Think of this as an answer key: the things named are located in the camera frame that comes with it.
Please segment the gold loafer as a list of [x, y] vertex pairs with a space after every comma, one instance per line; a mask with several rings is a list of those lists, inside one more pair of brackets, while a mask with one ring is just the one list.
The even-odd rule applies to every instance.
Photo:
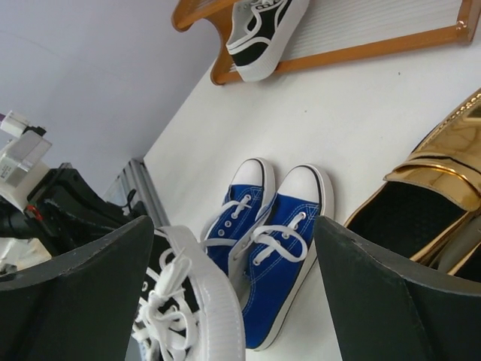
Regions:
[[480, 214], [480, 92], [434, 127], [345, 222], [355, 234], [433, 267]]

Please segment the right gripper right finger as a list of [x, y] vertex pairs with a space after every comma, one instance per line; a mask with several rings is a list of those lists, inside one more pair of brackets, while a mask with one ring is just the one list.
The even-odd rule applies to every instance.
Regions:
[[478, 360], [480, 285], [318, 217], [314, 240], [344, 360]]

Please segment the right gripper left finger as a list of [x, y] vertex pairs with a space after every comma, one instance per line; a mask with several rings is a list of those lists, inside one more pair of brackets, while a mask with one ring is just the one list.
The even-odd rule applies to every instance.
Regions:
[[142, 216], [1, 278], [3, 360], [123, 360], [153, 244]]

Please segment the black white sneaker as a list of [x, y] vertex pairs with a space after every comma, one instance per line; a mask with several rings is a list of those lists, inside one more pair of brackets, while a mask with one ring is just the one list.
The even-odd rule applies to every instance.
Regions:
[[231, 16], [231, 34], [225, 47], [244, 82], [273, 74], [309, 1], [239, 1]]
[[237, 294], [189, 228], [155, 229], [132, 337], [143, 360], [245, 358]]

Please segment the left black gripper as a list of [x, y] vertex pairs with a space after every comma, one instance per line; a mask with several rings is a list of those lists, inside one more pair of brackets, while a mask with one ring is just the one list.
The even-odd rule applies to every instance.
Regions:
[[67, 253], [144, 216], [143, 202], [124, 205], [101, 199], [78, 170], [62, 164], [27, 192], [17, 208], [1, 196], [1, 277], [7, 278]]

